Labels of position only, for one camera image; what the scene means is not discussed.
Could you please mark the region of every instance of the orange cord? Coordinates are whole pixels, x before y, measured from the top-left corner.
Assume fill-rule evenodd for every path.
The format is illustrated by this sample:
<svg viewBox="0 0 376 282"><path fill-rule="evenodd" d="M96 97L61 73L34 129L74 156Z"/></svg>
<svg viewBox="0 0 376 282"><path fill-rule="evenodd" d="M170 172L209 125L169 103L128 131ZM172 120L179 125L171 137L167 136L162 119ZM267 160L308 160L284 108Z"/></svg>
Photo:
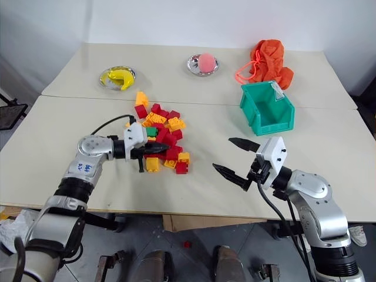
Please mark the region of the orange cord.
<svg viewBox="0 0 376 282"><path fill-rule="evenodd" d="M242 66L236 73L235 73L235 79L236 81L238 81L238 83L240 84L245 84L242 80L250 80L251 78L254 78L254 76L256 75L256 65L260 63L260 54L259 54L259 50L256 50L255 52L255 55L256 55L256 61L250 61L248 63L246 63L244 66ZM245 68L248 68L248 66L252 65L253 64L253 68L254 68L254 72L253 74L249 77L249 78L245 78L243 75L241 75L240 73L245 70Z"/></svg>

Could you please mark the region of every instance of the robotic arm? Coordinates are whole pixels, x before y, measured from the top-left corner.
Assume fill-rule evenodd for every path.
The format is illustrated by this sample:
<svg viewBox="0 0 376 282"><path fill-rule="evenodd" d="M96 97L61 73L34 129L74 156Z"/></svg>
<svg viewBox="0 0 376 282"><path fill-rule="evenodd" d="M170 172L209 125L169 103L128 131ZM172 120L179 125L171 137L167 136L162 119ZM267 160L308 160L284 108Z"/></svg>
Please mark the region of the robotic arm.
<svg viewBox="0 0 376 282"><path fill-rule="evenodd" d="M289 198L296 206L305 237L311 246L315 276L322 282L363 282L351 248L347 219L332 196L331 185L317 174L291 171L283 166L287 151L281 137L269 138L259 145L240 138L230 138L236 146L256 152L247 179L217 164L214 168L227 180L248 191L252 181L263 189L274 189L281 200Z"/></svg>
<svg viewBox="0 0 376 282"><path fill-rule="evenodd" d="M13 254L0 267L0 281L52 282L57 270L66 262L64 259L73 257L82 248L83 216L102 164L113 159L138 159L140 172L143 172L144 154L168 148L157 142L147 143L145 128L136 122L124 131L124 140L118 140L117 136L82 138L57 191L47 200L28 231L24 255ZM20 257L24 266L20 266Z"/></svg>

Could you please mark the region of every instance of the green lego brick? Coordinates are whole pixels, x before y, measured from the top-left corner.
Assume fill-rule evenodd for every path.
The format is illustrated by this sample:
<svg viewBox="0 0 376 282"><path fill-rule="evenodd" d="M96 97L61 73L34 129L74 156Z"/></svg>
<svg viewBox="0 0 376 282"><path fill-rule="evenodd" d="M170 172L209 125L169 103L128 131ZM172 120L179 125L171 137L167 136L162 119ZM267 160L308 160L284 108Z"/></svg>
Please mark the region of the green lego brick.
<svg viewBox="0 0 376 282"><path fill-rule="evenodd" d="M146 134L148 137L156 137L158 130L156 127L146 127Z"/></svg>

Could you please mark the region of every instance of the white table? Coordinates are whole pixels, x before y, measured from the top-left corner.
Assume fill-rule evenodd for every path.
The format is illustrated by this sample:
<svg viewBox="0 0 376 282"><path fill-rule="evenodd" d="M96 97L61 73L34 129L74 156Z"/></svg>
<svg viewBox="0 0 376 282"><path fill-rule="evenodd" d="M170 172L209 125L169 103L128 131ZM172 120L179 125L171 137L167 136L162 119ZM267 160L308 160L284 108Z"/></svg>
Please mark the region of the white table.
<svg viewBox="0 0 376 282"><path fill-rule="evenodd" d="M262 142L239 106L162 103L182 113L187 124L181 145L191 153L187 175L168 168L138 173L137 161L107 162L88 206L91 210L200 214L276 219L252 185L246 193L211 166L225 165L245 176L255 155L227 141ZM77 141L103 122L133 113L133 101L41 96L0 152L0 204L41 207L74 158ZM103 128L121 136L126 120ZM356 110L296 109L294 130L280 134L291 169L318 173L332 185L349 221L376 221L376 145ZM285 202L267 194L288 215Z"/></svg>
<svg viewBox="0 0 376 282"><path fill-rule="evenodd" d="M200 78L187 70L186 62L204 52L213 54L220 68ZM250 49L87 43L42 94L134 100L136 91L142 90L151 101L239 105L242 91L234 74L249 61L249 53ZM99 75L119 65L136 71L136 83L124 92L103 88ZM286 94L296 108L357 108L323 52L286 51L284 65L295 72Z"/></svg>

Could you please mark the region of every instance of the green plastic bin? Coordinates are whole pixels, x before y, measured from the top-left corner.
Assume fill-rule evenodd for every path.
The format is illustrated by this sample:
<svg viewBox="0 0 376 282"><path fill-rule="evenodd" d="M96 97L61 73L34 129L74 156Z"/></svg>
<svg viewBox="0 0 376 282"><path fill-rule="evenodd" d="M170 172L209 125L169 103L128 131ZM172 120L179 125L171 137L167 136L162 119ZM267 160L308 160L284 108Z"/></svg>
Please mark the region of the green plastic bin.
<svg viewBox="0 0 376 282"><path fill-rule="evenodd" d="M241 88L240 107L257 136L294 128L295 108L277 82L251 83Z"/></svg>

